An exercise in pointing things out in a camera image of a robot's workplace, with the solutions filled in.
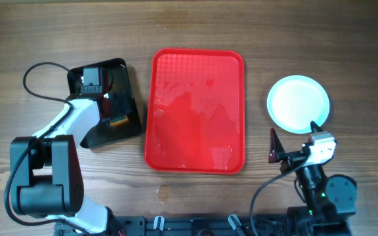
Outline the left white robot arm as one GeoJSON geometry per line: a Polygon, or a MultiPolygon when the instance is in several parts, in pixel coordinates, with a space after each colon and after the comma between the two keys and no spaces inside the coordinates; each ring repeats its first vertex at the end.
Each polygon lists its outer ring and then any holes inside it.
{"type": "Polygon", "coordinates": [[[74,94],[44,129],[10,144],[10,175],[4,204],[11,220],[23,226],[56,223],[82,235],[123,235],[111,209],[84,194],[77,147],[95,127],[99,145],[115,141],[111,132],[132,112],[125,93],[74,94]]]}

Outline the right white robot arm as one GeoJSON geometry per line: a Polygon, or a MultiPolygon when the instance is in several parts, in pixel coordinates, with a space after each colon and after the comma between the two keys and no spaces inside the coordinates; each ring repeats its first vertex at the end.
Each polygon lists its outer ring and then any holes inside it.
{"type": "Polygon", "coordinates": [[[279,163],[282,174],[296,175],[295,189],[304,203],[289,207],[280,218],[284,234],[351,235],[348,218],[356,214],[357,183],[343,174],[325,174],[337,141],[314,121],[310,128],[308,141],[292,152],[286,152],[276,131],[270,130],[268,162],[279,163]]]}

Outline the white plate top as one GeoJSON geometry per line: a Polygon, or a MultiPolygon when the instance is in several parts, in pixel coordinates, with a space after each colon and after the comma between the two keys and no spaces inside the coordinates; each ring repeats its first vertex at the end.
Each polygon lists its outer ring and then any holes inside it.
{"type": "Polygon", "coordinates": [[[290,75],[277,81],[270,89],[266,108],[280,128],[294,133],[311,132],[310,123],[323,125],[330,114],[326,90],[314,79],[304,75],[290,75]]]}

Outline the orange green sponge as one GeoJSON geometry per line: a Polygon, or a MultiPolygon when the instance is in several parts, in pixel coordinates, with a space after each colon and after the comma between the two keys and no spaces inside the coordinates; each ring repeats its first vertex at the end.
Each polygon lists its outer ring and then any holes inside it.
{"type": "Polygon", "coordinates": [[[109,120],[109,124],[111,127],[119,127],[129,122],[129,118],[127,115],[122,115],[119,117],[115,117],[109,120]]]}

